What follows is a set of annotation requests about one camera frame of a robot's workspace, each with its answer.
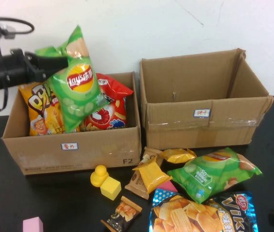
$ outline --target red chip bag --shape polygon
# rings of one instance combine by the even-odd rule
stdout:
[[[102,94],[109,102],[123,99],[133,93],[130,88],[110,76],[100,73],[96,75]]]
[[[125,97],[133,91],[110,76],[97,73],[102,94],[110,102],[101,110],[87,116],[80,125],[81,131],[98,131],[124,128],[127,123]]]

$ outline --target pink block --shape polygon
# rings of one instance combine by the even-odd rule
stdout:
[[[159,185],[157,188],[167,190],[167,191],[171,191],[171,192],[177,192],[175,186],[171,183],[170,180],[168,180],[165,183]]]
[[[43,232],[43,224],[39,217],[23,221],[23,232]]]

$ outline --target black cable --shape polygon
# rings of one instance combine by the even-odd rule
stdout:
[[[16,23],[25,24],[25,25],[30,27],[30,30],[27,30],[27,31],[12,31],[12,32],[8,31],[7,35],[29,34],[29,33],[33,32],[35,30],[34,25],[32,25],[31,23],[29,23],[25,20],[22,20],[22,19],[9,18],[9,17],[0,17],[0,21],[16,22]]]
[[[5,80],[3,81],[3,89],[4,89],[4,92],[3,92],[3,106],[2,106],[2,108],[0,108],[0,111],[4,110],[6,108],[7,102],[8,102],[8,87],[7,87],[7,83],[6,83]]]

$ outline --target open cardboard box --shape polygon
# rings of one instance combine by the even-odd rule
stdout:
[[[29,136],[28,106],[17,93],[3,141],[24,175],[93,169],[99,164],[120,167],[139,163],[141,126],[134,73],[110,76],[134,91],[126,98],[127,128]]]
[[[244,145],[273,103],[241,49],[140,64],[142,123],[155,149]]]

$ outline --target green chip bag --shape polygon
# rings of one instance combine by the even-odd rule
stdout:
[[[87,115],[108,103],[101,93],[79,26],[62,46],[39,49],[36,54],[68,58],[68,67],[47,80],[61,105],[67,132],[76,128]]]
[[[258,167],[230,148],[197,157],[183,168],[167,172],[173,181],[182,186],[197,203],[224,191],[254,174],[261,174]]]

